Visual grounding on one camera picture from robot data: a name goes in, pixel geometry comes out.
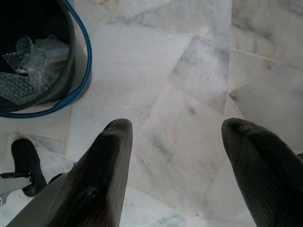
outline blue bucket rim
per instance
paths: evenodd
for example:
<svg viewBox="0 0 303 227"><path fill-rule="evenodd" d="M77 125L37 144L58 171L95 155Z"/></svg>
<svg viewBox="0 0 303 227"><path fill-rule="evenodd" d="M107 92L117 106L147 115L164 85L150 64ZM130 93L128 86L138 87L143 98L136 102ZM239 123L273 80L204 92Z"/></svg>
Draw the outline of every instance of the blue bucket rim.
<svg viewBox="0 0 303 227"><path fill-rule="evenodd" d="M84 78L80 84L80 86L74 90L73 92L69 93L65 98L60 100L58 103L56 103L52 108L35 112L35 113L0 113L0 117L5 117L5 118L34 118L34 117L41 117L45 116L51 113L54 113L56 111L59 111L63 109L64 107L68 106L69 104L73 103L77 99L77 97L82 93L82 91L86 88L86 84L89 82L89 77L91 73L91 67L92 67L92 48L91 48L91 43L89 40L89 34L81 21L79 15L75 11L74 7L72 4L69 2L69 0L62 0L62 3L66 6L66 8L70 11L72 16L75 18L76 22L79 24L81 32L83 33L86 47L87 47L87 55L88 55L88 60L87 60L87 66L86 66L86 71Z"/></svg>

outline marble floor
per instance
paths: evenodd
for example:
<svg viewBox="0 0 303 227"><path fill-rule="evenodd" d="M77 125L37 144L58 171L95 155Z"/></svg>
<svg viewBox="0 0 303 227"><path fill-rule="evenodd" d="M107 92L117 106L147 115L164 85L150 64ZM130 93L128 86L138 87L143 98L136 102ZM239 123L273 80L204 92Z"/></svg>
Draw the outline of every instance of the marble floor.
<svg viewBox="0 0 303 227"><path fill-rule="evenodd" d="M253 227L221 124L240 117L303 151L303 0L74 0L93 46L86 95L49 116L0 119L0 171L26 137L49 181L116 118L134 126L120 227ZM4 227L28 202L0 207Z"/></svg>

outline black bucket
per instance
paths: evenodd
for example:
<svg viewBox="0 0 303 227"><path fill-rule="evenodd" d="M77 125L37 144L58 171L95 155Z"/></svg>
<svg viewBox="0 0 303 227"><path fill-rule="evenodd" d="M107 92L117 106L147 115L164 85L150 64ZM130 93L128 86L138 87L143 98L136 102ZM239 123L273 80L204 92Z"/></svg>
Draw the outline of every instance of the black bucket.
<svg viewBox="0 0 303 227"><path fill-rule="evenodd" d="M84 32L84 38L88 49L88 56L79 46L75 35L75 28L72 16L78 21ZM23 37L29 36L32 40L45 39L53 34L60 41L69 44L69 54L63 71L58 79L37 98L22 104L16 105L13 102L0 97L0 116L4 117L35 117L52 113L72 103L85 93L88 89L91 77L91 47L86 30L68 1L61 0L1 0L0 19L2 21L0 36L0 56L14 52L16 42ZM84 64L79 71L76 67L77 60ZM13 69L0 57L0 71L14 73ZM68 94L76 91L75 87L81 86L81 92L71 99L66 99ZM11 113L27 109L34 105L50 102L62 103L44 113Z"/></svg>

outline bucket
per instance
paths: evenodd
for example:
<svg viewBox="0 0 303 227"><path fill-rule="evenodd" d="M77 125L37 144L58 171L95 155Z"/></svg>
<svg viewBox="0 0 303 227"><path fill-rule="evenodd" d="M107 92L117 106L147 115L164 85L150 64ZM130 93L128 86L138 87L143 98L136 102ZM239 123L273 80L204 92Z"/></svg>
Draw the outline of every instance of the bucket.
<svg viewBox="0 0 303 227"><path fill-rule="evenodd" d="M1 28L0 55L14 52L16 42L25 36L35 40L53 34L69 44L66 64L55 82L38 97L21 105L0 98L0 117L39 117L80 99L91 81L92 51L88 33L72 4L68 0L2 0L0 4L0 18L7 21ZM12 73L2 58L0 71ZM37 105L42 105L44 110L33 111Z"/></svg>

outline blue bucket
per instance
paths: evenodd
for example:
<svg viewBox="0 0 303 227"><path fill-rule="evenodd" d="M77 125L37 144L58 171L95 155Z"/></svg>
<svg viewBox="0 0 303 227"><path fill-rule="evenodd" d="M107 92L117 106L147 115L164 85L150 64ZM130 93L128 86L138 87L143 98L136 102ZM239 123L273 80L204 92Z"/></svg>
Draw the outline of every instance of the blue bucket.
<svg viewBox="0 0 303 227"><path fill-rule="evenodd" d="M92 68L92 49L91 49L91 43L89 40L89 35L85 29L85 26L83 22L81 21L80 17L76 13L75 9L73 8L72 4L69 2L69 0L58 0L58 4L61 5L64 11L68 12L68 15L70 17L74 18L74 26L79 27L79 32L83 36L84 44L86 45L87 49L87 56L86 54L83 55L83 53L77 53L77 51L81 52L84 51L83 48L81 48L81 44L79 42L79 38L73 33L74 38L74 48L73 48L73 55L74 61L73 61L73 67L74 70L70 70L69 74L73 74L71 78L71 84L68 86L68 90L63 98L60 98L59 101L56 101L52 107L49 107L45 110L34 112L34 113L0 113L0 117L6 117L6 118L34 118L34 117L40 117L45 116L51 113L54 113L58 110L63 109L64 107L74 103L75 101L79 100L87 91L90 85L91 81L91 68ZM54 98L58 96L58 94L52 96L45 96L43 99L35 99L33 102L31 102L32 105L28 106L34 106L39 104L45 104L50 103L54 101Z"/></svg>

